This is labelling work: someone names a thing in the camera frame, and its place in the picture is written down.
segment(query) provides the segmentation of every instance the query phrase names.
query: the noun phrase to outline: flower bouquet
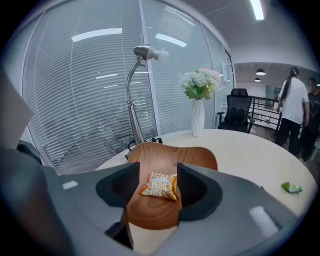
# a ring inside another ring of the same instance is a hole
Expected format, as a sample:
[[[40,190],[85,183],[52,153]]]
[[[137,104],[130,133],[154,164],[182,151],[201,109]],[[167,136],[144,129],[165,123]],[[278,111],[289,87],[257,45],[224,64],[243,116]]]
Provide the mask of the flower bouquet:
[[[205,126],[205,109],[202,99],[210,100],[210,96],[217,90],[220,76],[217,71],[201,68],[181,76],[179,83],[185,89],[185,94],[192,103],[192,135],[201,137]]]

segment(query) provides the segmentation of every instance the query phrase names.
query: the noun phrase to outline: person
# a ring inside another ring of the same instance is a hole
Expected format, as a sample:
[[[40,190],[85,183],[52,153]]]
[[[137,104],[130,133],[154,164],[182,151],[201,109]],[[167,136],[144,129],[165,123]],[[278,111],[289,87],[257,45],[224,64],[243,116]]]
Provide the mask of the person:
[[[308,83],[311,86],[311,92],[308,94],[309,124],[303,128],[298,141],[298,148],[302,152],[300,161],[304,164],[306,164],[314,150],[320,126],[320,89],[317,88],[317,82],[314,77],[310,77]]]
[[[299,70],[293,67],[279,93],[279,103],[276,111],[282,107],[282,120],[275,143],[280,147],[287,141],[290,133],[289,152],[297,154],[297,141],[301,124],[309,122],[309,99],[306,86],[299,80]]]

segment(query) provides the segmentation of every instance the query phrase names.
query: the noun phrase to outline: white table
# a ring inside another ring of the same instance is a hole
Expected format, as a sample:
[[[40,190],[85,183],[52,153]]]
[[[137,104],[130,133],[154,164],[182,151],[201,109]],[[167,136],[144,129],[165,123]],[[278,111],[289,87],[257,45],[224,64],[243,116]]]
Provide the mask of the white table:
[[[256,183],[297,216],[304,214],[312,202],[317,184],[309,170],[284,148],[255,135],[219,129],[205,129],[203,137],[193,137],[190,130],[160,136],[164,144],[174,147],[203,147],[214,153],[218,171]],[[128,150],[117,154],[96,170],[127,162]],[[299,194],[287,193],[281,184],[289,181],[300,185]],[[136,252],[154,251],[175,228],[147,230],[130,225]]]

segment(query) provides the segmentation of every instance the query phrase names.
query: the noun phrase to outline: snack bag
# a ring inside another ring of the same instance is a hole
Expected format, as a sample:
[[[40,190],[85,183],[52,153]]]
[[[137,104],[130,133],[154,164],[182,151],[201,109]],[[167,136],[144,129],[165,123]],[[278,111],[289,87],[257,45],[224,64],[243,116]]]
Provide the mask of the snack bag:
[[[177,174],[149,173],[146,184],[142,186],[141,196],[154,196],[177,201]]]

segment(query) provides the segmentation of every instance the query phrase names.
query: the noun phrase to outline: railing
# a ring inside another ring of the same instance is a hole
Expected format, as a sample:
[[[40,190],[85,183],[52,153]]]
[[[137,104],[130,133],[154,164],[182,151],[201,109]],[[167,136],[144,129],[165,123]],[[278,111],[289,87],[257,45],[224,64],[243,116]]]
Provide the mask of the railing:
[[[273,98],[250,97],[252,102],[249,115],[255,119],[254,125],[275,130],[275,135],[277,135],[282,117],[282,113],[276,111],[279,101]]]

